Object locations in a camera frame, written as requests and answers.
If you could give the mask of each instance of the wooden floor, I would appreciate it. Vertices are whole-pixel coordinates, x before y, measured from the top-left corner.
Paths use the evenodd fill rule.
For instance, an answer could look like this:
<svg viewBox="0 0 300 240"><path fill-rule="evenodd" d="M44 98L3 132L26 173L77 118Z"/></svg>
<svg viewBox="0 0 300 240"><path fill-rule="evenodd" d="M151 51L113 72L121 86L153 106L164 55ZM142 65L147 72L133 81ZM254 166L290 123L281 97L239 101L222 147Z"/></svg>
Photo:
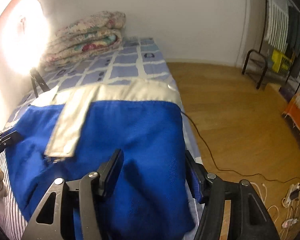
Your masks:
<svg viewBox="0 0 300 240"><path fill-rule="evenodd" d="M269 180L287 181L300 177L300 148L274 95L256 90L253 81L234 67L188 63L168 63L168 66L177 82L186 113L194 120L220 169L232 169L245 175L261 173ZM208 171L228 181L238 182L244 178L231 171L218 171L207 147L195 135ZM300 179L283 184L268 182L259 175L246 178L259 186L263 198L266 191L262 183L266 186L265 206L279 208L275 225L280 232L287 217L287 209L282 207L281 200L289 186ZM227 203L225 220L228 220L229 212ZM275 208L269 213L273 220L278 216ZM299 230L300 221L289 231L281 232L281 239L284 240L287 233L286 239L293 239ZM226 239L226 234L225 226L221 239Z"/></svg>

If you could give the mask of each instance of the blue fabric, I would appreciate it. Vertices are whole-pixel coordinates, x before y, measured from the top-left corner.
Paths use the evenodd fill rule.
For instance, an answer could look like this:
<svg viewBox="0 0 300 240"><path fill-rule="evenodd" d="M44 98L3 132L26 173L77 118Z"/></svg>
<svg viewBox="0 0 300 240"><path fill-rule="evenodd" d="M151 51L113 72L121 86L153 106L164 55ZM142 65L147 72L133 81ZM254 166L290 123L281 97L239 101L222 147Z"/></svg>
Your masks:
<svg viewBox="0 0 300 240"><path fill-rule="evenodd" d="M24 140L6 149L11 187L26 220L55 178L80 179L121 148L124 164L117 185L98 210L99 222L112 239L182 239L194 227L185 190L185 142L177 105L94 102L75 156L48 163L43 153L62 108L30 106L14 127ZM77 217L74 221L80 227Z"/></svg>

